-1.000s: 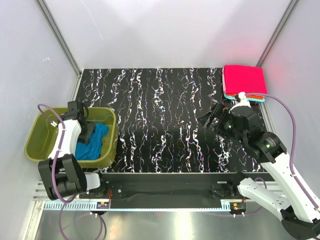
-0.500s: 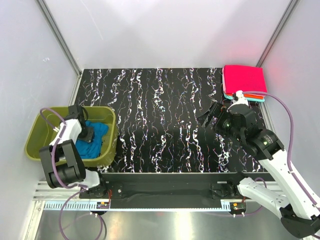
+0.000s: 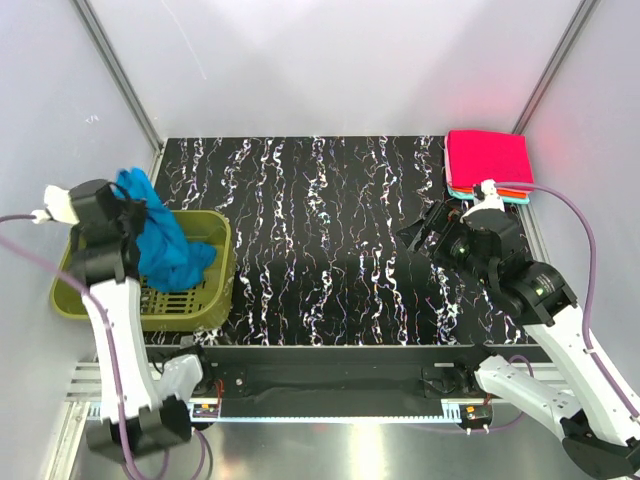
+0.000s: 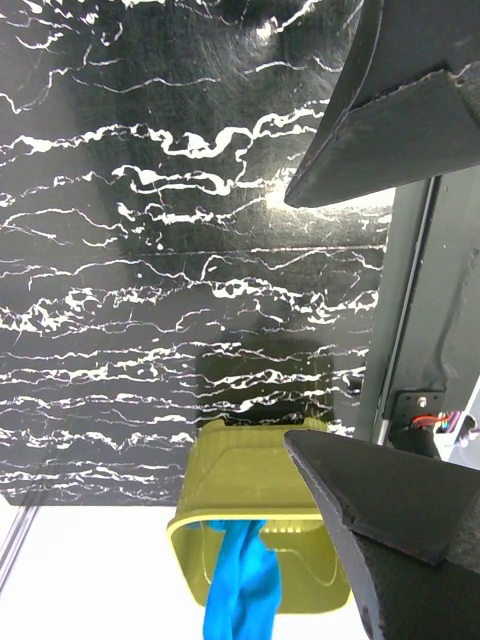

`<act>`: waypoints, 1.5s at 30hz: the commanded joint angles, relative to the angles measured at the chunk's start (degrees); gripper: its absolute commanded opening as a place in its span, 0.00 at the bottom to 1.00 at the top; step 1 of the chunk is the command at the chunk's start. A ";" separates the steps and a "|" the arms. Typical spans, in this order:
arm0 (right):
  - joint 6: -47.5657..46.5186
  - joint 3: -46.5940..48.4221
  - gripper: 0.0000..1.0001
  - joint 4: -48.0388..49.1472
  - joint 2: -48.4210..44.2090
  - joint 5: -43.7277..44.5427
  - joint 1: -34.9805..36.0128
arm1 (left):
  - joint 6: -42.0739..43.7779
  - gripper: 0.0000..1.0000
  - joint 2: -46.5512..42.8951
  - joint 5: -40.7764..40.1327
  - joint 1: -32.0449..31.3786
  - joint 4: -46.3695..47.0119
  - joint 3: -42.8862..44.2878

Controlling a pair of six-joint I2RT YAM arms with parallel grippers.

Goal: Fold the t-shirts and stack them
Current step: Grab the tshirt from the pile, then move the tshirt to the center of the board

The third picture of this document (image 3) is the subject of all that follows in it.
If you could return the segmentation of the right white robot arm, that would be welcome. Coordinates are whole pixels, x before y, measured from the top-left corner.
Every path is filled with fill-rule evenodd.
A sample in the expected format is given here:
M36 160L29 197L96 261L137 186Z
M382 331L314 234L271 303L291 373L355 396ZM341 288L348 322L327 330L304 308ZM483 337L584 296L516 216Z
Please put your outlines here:
M454 384L466 396L508 401L550 431L593 479L639 476L639 396L592 334L592 301L580 304L561 273L528 257L520 227L486 180L462 212L435 202L397 235L408 251L479 281L490 301L540 346L569 390L562 392L478 346L458 363Z

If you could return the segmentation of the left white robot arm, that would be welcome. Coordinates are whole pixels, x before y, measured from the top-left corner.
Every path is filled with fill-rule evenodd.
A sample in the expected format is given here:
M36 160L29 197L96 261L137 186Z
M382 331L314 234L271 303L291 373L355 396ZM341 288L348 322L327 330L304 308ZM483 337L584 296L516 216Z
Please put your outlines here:
M187 353L152 376L138 271L144 202L97 179L71 189L47 186L44 212L71 227L71 263L59 278L80 294L97 348L102 418L87 434L89 449L132 471L136 460L191 439L188 402L214 388L216 372Z

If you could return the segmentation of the blue t shirt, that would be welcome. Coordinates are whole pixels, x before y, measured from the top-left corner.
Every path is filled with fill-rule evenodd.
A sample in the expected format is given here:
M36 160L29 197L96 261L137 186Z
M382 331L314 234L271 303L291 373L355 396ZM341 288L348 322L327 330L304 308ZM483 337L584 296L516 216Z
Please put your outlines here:
M138 270L147 285L162 293L174 293L200 284L205 270L216 259L215 247L187 239L143 170L120 170L116 184L132 200L145 202L146 220L136 243L140 251Z

